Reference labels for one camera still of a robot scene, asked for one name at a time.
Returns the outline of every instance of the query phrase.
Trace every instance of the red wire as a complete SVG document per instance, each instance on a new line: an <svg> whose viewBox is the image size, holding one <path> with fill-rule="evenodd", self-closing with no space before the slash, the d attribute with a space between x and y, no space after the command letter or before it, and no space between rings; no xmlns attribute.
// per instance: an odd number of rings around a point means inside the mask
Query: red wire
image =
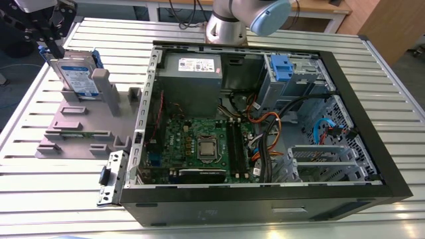
<svg viewBox="0 0 425 239"><path fill-rule="evenodd" d="M153 139L154 134L156 134L156 132L157 132L158 123L160 123L160 119L161 119L161 115L162 115L162 105L164 105L164 91L161 91L161 106L160 106L160 112L158 112L157 122L156 122L156 124L154 124L153 134L152 134L152 137L150 137L149 141L145 143L145 145L150 142L150 140Z"/></svg>
<svg viewBox="0 0 425 239"><path fill-rule="evenodd" d="M325 138L326 138L326 132L324 132L324 134L320 137L320 142L318 142L320 145L325 144Z"/></svg>

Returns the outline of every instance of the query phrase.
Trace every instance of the aluminum table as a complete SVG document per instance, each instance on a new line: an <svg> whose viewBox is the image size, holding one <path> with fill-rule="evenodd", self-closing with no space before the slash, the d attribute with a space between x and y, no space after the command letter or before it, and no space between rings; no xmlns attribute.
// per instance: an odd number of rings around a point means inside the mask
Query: aluminum table
<svg viewBox="0 0 425 239"><path fill-rule="evenodd" d="M85 18L65 42L97 48L120 91L142 87L152 40L204 42L201 29L173 23ZM122 208L96 208L105 160L33 157L62 96L46 65L0 134L0 237L86 238L425 238L425 114L367 41L350 35L248 33L252 46L332 51L413 197L337 222L142 228Z"/></svg>

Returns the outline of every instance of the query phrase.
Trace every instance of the metal bracket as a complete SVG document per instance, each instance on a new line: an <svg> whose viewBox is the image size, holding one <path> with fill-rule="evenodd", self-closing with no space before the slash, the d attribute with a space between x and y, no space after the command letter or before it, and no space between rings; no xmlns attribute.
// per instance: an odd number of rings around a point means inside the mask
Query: metal bracket
<svg viewBox="0 0 425 239"><path fill-rule="evenodd" d="M128 153L122 150L109 154L108 164L100 174L101 184L97 207L120 207L120 197L124 185Z"/></svg>

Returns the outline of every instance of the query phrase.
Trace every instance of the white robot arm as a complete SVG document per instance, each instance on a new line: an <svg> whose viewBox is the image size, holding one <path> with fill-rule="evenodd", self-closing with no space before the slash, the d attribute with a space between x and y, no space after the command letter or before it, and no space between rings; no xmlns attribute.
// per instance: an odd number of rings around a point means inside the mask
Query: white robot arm
<svg viewBox="0 0 425 239"><path fill-rule="evenodd" d="M241 45L246 27L260 36L285 23L293 0L214 0L206 25L206 39L214 44Z"/></svg>

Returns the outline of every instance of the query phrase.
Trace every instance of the motherboard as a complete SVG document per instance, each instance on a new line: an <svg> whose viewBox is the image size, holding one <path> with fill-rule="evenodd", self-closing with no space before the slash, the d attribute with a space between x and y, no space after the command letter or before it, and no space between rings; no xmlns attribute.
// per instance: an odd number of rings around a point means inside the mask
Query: motherboard
<svg viewBox="0 0 425 239"><path fill-rule="evenodd" d="M161 154L148 153L144 182L249 183L250 123L213 119L169 119Z"/></svg>

